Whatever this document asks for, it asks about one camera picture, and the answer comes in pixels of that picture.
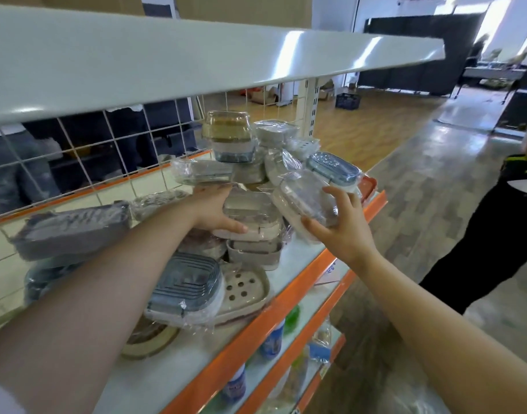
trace wire mesh grid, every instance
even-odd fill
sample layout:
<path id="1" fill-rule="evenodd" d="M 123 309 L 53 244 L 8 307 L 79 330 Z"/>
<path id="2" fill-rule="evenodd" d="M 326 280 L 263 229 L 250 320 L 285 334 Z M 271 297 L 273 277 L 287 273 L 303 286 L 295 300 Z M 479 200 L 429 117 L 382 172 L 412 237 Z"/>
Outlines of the wire mesh grid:
<path id="1" fill-rule="evenodd" d="M 161 174 L 169 190 L 164 171 L 171 159 L 205 150 L 200 142 L 201 129 L 210 110 L 246 111 L 251 122 L 276 118 L 303 127 L 306 108 L 297 110 L 297 106 L 305 104 L 306 91 L 300 90 L 301 96 L 295 96 L 295 85 L 307 87 L 304 82 L 288 82 L 199 95 L 158 103 L 166 104 L 165 111 L 160 112 L 154 111 L 156 103 L 152 103 L 60 116 L 43 121 L 53 124 L 48 133 L 40 133 L 43 129 L 35 124 L 25 124 L 26 131 L 21 132 L 2 127 L 0 225 L 15 216 L 46 211 L 83 195 L 95 196 L 102 205 L 99 193 L 119 183 L 128 183 L 138 197 L 133 179 L 154 172 Z M 85 124 L 88 118 L 93 121 Z M 40 143 L 46 141 L 42 139 L 50 138 L 58 147 L 43 151 Z M 0 231 L 8 237 L 3 229 Z"/>

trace white wire grid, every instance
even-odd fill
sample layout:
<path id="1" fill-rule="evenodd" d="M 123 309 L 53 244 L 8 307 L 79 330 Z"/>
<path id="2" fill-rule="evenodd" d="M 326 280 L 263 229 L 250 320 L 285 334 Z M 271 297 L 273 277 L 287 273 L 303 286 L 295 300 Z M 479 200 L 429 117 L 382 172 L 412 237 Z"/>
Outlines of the white wire grid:
<path id="1" fill-rule="evenodd" d="M 283 84 L 292 84 L 294 85 L 295 82 L 289 82 L 289 83 L 283 83 Z M 74 157 L 77 163 L 79 164 L 82 172 L 82 176 L 85 177 L 86 182 L 83 183 L 83 186 L 81 186 L 78 189 L 67 191 L 66 193 L 62 193 L 57 196 L 53 196 L 44 200 L 35 201 L 31 204 L 22 206 L 20 208 L 15 208 L 12 210 L 9 210 L 7 212 L 0 214 L 0 223 L 8 221 L 9 217 L 17 214 L 18 212 L 22 211 L 31 211 L 31 212 L 37 212 L 37 211 L 47 211 L 48 208 L 50 208 L 53 205 L 60 205 L 62 204 L 62 198 L 70 198 L 74 199 L 80 195 L 78 193 L 82 194 L 89 194 L 94 195 L 98 202 L 102 205 L 103 202 L 101 201 L 101 198 L 99 197 L 98 192 L 103 189 L 105 186 L 112 186 L 115 185 L 115 181 L 117 180 L 123 180 L 123 183 L 129 183 L 131 186 L 131 189 L 133 190 L 133 193 L 135 194 L 135 197 L 138 197 L 138 194 L 135 191 L 134 183 L 132 182 L 132 179 L 137 177 L 137 175 L 148 174 L 147 170 L 158 170 L 162 176 L 164 186 L 166 187 L 166 190 L 169 190 L 170 187 L 168 186 L 168 182 L 166 181 L 166 177 L 164 177 L 164 168 L 169 166 L 169 162 L 171 160 L 170 156 L 166 156 L 162 152 L 158 153 L 158 148 L 156 146 L 155 138 L 157 138 L 162 131 L 165 130 L 171 130 L 178 128 L 179 133 L 181 135 L 181 140 L 183 143 L 183 151 L 184 153 L 180 155 L 180 157 L 184 156 L 191 156 L 194 154 L 197 154 L 199 152 L 204 151 L 203 148 L 200 148 L 199 145 L 201 143 L 199 142 L 201 139 L 201 124 L 203 123 L 205 114 L 207 111 L 210 110 L 233 110 L 233 111 L 247 111 L 250 114 L 250 120 L 257 121 L 261 119 L 269 119 L 269 118 L 276 118 L 279 120 L 284 120 L 287 122 L 290 122 L 292 124 L 296 124 L 302 128 L 302 133 L 304 135 L 311 135 L 311 129 L 313 129 L 313 124 L 315 121 L 315 108 L 317 103 L 317 93 L 318 89 L 315 90 L 315 96 L 309 96 L 309 97 L 315 97 L 313 98 L 306 98 L 308 95 L 308 80 L 304 80 L 301 82 L 297 82 L 296 86 L 298 87 L 298 95 L 293 96 L 293 101 L 287 102 L 287 105 L 279 106 L 279 104 L 284 103 L 283 98 L 281 98 L 281 86 L 275 86 L 275 92 L 276 96 L 274 98 L 268 97 L 267 95 L 263 96 L 263 104 L 257 104 L 253 103 L 248 97 L 249 93 L 251 92 L 250 89 L 244 90 L 245 96 L 241 96 L 239 93 L 240 91 L 236 92 L 229 92 L 229 93 L 217 93 L 217 94 L 207 94 L 207 95 L 199 95 L 196 97 L 191 97 L 189 99 L 189 105 L 192 104 L 191 109 L 191 119 L 188 121 L 182 121 L 181 119 L 181 113 L 179 112 L 178 102 L 175 103 L 175 108 L 177 112 L 177 124 L 172 124 L 170 126 L 165 127 L 158 127 L 153 128 L 150 124 L 149 117 L 147 116 L 146 109 L 143 107 L 143 117 L 146 123 L 146 127 L 148 130 L 144 132 L 136 132 L 132 133 L 126 136 L 115 136 L 115 130 L 112 127 L 110 120 L 108 118 L 108 111 L 102 111 L 104 120 L 106 122 L 106 125 L 108 127 L 108 131 L 110 133 L 111 139 L 102 139 L 98 142 L 89 143 L 87 145 L 75 145 L 73 137 L 70 136 L 70 124 L 63 121 L 62 117 L 57 117 L 58 124 L 60 126 L 60 129 L 63 131 L 64 136 L 69 144 L 69 148 L 64 148 L 63 145 L 60 145 L 62 147 L 62 153 L 66 154 L 68 156 Z M 191 125 L 191 128 L 195 127 L 196 129 L 193 130 L 193 133 L 196 134 L 196 140 L 197 140 L 197 149 L 195 151 L 187 151 L 187 143 L 185 142 L 185 132 L 186 125 Z M 56 152 L 46 153 L 43 155 L 39 155 L 32 158 L 22 159 L 16 150 L 16 148 L 13 146 L 12 142 L 8 139 L 9 135 L 5 135 L 2 131 L 0 131 L 1 136 L 5 140 L 5 144 L 12 153 L 12 156 L 15 160 L 0 165 L 0 169 L 3 167 L 13 167 L 15 169 L 19 168 L 25 175 L 29 178 L 29 180 L 32 182 L 33 186 L 37 190 L 39 197 L 46 197 L 46 193 L 43 192 L 42 188 L 39 186 L 38 180 L 36 180 L 36 177 L 34 177 L 31 173 L 31 171 L 28 168 L 28 163 L 32 162 L 34 160 L 47 160 L 49 158 L 54 157 Z M 158 163 L 153 166 L 146 166 L 143 168 L 140 168 L 136 171 L 132 171 L 129 173 L 124 174 L 124 169 L 126 168 L 125 161 L 123 158 L 123 153 L 120 150 L 119 142 L 122 139 L 126 138 L 132 138 L 132 137 L 138 137 L 140 135 L 146 136 L 148 135 L 150 137 L 150 144 L 151 148 L 154 149 L 154 153 L 158 157 Z M 92 178 L 89 175 L 89 171 L 87 170 L 82 157 L 85 157 L 85 153 L 88 150 L 88 148 L 96 147 L 99 145 L 108 145 L 112 149 L 115 154 L 117 154 L 119 161 L 121 162 L 122 170 L 119 172 L 120 174 L 116 175 L 115 177 L 107 178 L 103 181 L 93 181 Z M 0 229 L 1 232 L 5 236 L 6 233 L 3 229 Z"/>

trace finger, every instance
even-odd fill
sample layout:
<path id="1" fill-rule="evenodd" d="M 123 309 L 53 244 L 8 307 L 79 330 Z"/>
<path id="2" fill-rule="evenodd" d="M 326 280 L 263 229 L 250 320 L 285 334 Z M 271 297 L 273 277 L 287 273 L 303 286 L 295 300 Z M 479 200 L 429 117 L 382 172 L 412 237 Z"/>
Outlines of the finger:
<path id="1" fill-rule="evenodd" d="M 223 219 L 219 223 L 218 229 L 226 229 L 227 231 L 236 232 L 237 234 L 245 234 L 248 232 L 248 227 L 242 222 L 227 218 L 223 215 Z"/>
<path id="2" fill-rule="evenodd" d="M 353 206 L 350 201 L 350 197 L 345 191 L 333 186 L 323 187 L 323 191 L 332 195 L 336 199 L 336 206 L 338 206 L 339 216 L 342 216 L 344 213 L 351 212 Z"/>
<path id="3" fill-rule="evenodd" d="M 361 208 L 361 200 L 355 193 L 348 193 L 348 197 L 350 198 L 350 202 L 354 208 Z"/>
<path id="4" fill-rule="evenodd" d="M 319 241 L 326 242 L 331 235 L 330 229 L 323 227 L 319 222 L 307 216 L 301 217 L 301 223 L 309 233 L 313 234 Z"/>

